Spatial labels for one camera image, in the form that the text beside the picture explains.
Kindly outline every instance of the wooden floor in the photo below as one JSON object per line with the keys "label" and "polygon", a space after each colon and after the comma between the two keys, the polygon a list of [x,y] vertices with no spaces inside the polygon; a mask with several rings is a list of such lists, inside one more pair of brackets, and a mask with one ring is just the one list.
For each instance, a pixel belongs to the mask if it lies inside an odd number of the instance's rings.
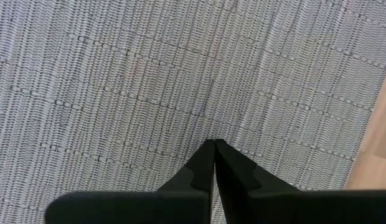
{"label": "wooden floor", "polygon": [[386,79],[346,189],[386,189]]}

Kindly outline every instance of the gray woven rug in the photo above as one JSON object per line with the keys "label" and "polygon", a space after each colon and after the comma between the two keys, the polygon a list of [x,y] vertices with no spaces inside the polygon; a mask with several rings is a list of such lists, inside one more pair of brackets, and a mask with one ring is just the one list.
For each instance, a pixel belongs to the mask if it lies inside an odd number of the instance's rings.
{"label": "gray woven rug", "polygon": [[341,189],[385,75],[386,0],[0,0],[0,223],[156,190],[206,138]]}

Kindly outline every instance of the light wood surface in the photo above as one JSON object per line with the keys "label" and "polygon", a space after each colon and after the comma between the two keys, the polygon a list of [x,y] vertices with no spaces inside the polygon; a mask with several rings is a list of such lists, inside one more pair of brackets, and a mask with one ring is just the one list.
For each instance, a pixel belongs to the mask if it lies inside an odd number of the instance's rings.
{"label": "light wood surface", "polygon": [[346,189],[386,189],[386,79]]}

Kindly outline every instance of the woven texture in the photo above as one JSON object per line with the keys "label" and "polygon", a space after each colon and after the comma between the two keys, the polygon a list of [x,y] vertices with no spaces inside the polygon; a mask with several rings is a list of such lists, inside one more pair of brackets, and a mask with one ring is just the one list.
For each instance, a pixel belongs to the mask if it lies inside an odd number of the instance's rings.
{"label": "woven texture", "polygon": [[341,189],[385,75],[385,0],[0,0],[0,223],[156,190],[206,138]]}

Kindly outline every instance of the black plastic object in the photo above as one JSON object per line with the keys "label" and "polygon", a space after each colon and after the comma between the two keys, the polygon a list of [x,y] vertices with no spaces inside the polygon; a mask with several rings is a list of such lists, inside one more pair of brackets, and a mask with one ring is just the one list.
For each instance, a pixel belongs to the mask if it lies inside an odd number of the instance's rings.
{"label": "black plastic object", "polygon": [[228,224],[386,223],[386,190],[302,192],[221,139],[206,140],[157,192],[67,194],[46,223],[209,223],[214,161]]}
{"label": "black plastic object", "polygon": [[215,144],[217,183],[228,224],[386,223],[386,190],[302,192],[224,140]]}
{"label": "black plastic object", "polygon": [[215,144],[203,143],[157,192],[74,192],[53,201],[46,224],[210,223]]}

